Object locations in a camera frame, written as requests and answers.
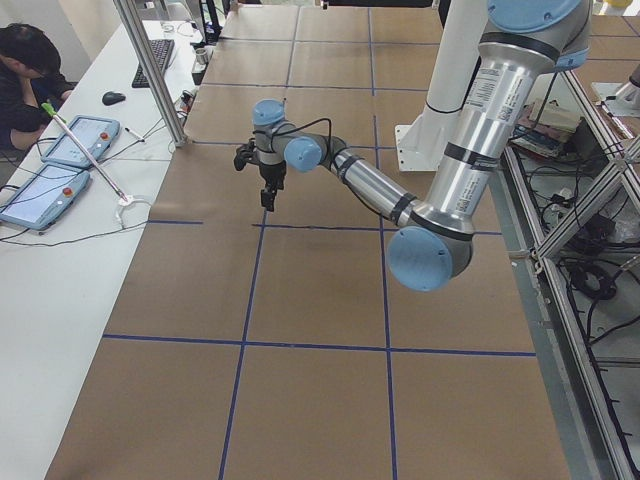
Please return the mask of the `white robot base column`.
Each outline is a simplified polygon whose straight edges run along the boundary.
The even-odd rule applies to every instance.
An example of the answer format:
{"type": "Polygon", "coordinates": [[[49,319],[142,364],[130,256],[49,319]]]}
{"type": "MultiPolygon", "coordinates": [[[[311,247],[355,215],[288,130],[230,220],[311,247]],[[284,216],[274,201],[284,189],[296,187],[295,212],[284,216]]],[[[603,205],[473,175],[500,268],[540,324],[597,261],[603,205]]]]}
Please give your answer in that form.
{"type": "Polygon", "coordinates": [[[472,83],[478,44],[488,19],[482,0],[452,0],[443,27],[425,107],[410,125],[395,127],[399,169],[435,171],[472,83]]]}

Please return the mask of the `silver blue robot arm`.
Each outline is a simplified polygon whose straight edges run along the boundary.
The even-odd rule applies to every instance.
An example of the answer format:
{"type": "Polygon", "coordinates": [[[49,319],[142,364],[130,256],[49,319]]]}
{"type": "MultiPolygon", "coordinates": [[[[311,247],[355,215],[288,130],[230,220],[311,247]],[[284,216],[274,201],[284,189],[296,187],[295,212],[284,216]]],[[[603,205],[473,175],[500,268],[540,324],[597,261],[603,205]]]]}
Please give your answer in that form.
{"type": "Polygon", "coordinates": [[[432,291],[473,255],[473,215],[538,77],[580,66],[589,50],[588,1],[453,1],[422,114],[399,138],[436,174],[419,199],[333,134],[285,117],[281,101],[252,112],[253,139],[234,164],[258,166],[262,205],[272,209],[288,168],[322,166],[397,230],[387,252],[395,278],[432,291]]]}

